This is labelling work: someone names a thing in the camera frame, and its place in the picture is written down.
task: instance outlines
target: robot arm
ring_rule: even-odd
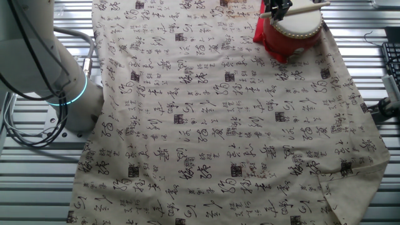
[[[91,60],[85,59],[83,69],[55,37],[53,20],[54,0],[0,1],[0,89],[22,97],[34,92],[40,98],[30,100],[46,100],[57,112],[67,106],[65,128],[92,131],[103,107],[103,88],[90,80]]]
[[[281,21],[288,12],[289,8],[293,5],[290,0],[264,0],[265,13],[271,12],[273,21]]]

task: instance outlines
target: metal grating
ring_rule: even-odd
[[[93,37],[91,1],[56,1],[54,24],[77,29]],[[387,96],[381,81],[385,74],[379,46],[387,41],[385,26],[400,26],[400,12],[378,11],[365,0],[331,0],[322,10],[347,68],[367,105]],[[82,64],[88,53],[84,41],[56,33],[73,56]],[[95,55],[91,79],[101,82]],[[14,120],[27,133],[43,130],[49,106],[45,102],[18,99]],[[396,119],[378,124],[379,132],[391,152],[384,179],[362,220],[362,225],[400,225],[400,132]],[[71,200],[76,164],[84,143],[53,144],[36,151],[16,144],[10,137],[0,157],[0,224],[65,224]]]

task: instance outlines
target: drumstick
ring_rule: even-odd
[[[300,14],[300,13],[306,13],[309,11],[314,11],[314,10],[318,10],[321,9],[324,6],[329,6],[331,5],[331,2],[322,2],[322,3],[316,3],[316,4],[310,4],[309,6],[303,6],[303,7],[299,7],[297,9],[290,9],[287,11],[287,13],[285,14],[285,16],[290,16],[290,15],[295,15],[295,14]],[[260,15],[260,18],[262,19],[266,19],[269,18],[271,16],[271,12],[265,12],[262,13]]]

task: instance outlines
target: small drum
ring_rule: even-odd
[[[292,0],[292,3],[289,10],[313,4],[310,0]],[[262,33],[265,48],[280,63],[287,63],[315,45],[322,23],[320,10],[284,16],[274,25],[265,19]]]

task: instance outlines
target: wrinkled cloth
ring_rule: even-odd
[[[258,0],[94,0],[105,102],[68,224],[358,224],[389,161],[327,27],[293,64]]]

